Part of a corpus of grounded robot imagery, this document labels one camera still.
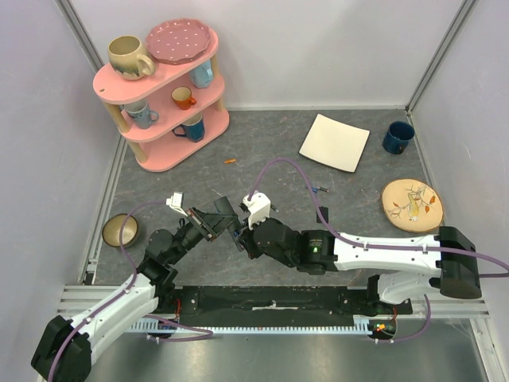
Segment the black remote control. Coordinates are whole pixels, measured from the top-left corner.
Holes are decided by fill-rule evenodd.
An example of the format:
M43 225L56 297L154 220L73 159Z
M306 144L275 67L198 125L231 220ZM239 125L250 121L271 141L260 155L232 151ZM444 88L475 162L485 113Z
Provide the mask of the black remote control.
M227 199L226 196L224 196L224 197L220 197L219 199L215 200L214 205L216 207L216 210L219 213L222 213L222 214L232 217L233 221L228 226L227 230L230 233L231 238L233 239L237 249L239 251L243 251L244 248L243 248L242 244L239 242L239 235L242 230L242 225L239 221L238 215L236 214L235 210L231 206L230 201Z

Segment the black remote battery cover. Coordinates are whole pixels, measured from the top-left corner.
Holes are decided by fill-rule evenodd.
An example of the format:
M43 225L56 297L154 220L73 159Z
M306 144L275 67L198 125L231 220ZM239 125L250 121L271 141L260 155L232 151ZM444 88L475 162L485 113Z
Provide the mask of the black remote battery cover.
M328 223L328 208L324 206L319 207L319 211L316 213L316 222L317 223Z

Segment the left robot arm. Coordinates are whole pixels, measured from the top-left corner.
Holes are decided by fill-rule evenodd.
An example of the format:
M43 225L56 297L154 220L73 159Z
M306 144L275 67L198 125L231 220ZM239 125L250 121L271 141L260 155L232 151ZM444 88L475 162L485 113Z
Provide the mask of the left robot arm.
M213 241L242 227L226 197L214 205L215 212L190 208L186 224L174 233L153 232L134 274L108 297L70 319L52 319L33 354L32 368L47 381L84 381L106 348L138 319L171 310L175 264L201 240Z

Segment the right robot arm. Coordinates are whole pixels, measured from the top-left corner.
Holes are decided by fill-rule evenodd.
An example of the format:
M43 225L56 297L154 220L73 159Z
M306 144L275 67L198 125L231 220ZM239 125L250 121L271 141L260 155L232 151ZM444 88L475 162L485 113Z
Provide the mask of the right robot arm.
M482 296L474 244L457 228L442 226L436 235L373 238L326 230L295 231L268 218L233 231L235 243L250 258L266 255L310 275L354 269L379 269L368 279L365 306L382 313L411 297L438 291L447 298Z

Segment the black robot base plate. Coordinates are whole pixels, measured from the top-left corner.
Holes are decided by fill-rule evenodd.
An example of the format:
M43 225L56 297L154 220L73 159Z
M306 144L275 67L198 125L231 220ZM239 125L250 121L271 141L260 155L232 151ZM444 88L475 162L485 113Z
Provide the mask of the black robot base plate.
M178 314L188 326L348 325L355 315L410 315L409 299L392 306L367 290L345 286L182 286L157 314Z

